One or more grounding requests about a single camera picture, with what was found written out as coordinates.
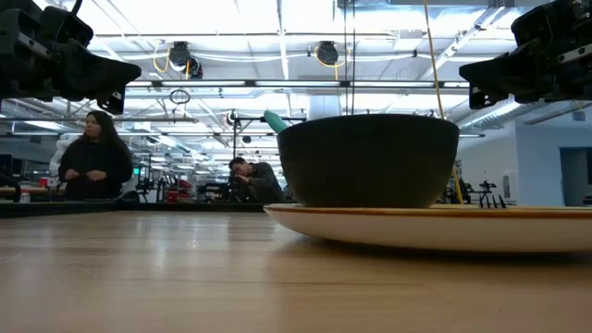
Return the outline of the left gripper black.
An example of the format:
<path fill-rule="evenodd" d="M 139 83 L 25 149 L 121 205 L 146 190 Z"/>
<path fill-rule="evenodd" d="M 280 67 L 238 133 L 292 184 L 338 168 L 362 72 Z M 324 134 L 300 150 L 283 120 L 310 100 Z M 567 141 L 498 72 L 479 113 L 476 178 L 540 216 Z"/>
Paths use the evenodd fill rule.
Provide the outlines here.
<path fill-rule="evenodd" d="M 142 70 L 88 50 L 93 29 L 78 17 L 81 5 L 39 8 L 30 0 L 1 0 L 2 99 L 89 99 L 123 113 L 125 87 Z"/>

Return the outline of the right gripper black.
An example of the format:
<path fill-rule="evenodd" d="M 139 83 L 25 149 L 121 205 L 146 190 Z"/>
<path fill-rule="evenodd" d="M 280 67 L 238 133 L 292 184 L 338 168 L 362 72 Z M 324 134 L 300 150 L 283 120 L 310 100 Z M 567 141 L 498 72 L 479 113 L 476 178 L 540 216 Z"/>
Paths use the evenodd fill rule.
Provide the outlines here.
<path fill-rule="evenodd" d="M 469 107 L 512 98 L 518 104 L 591 99 L 591 3 L 556 0 L 511 25 L 517 47 L 493 59 L 463 65 Z"/>

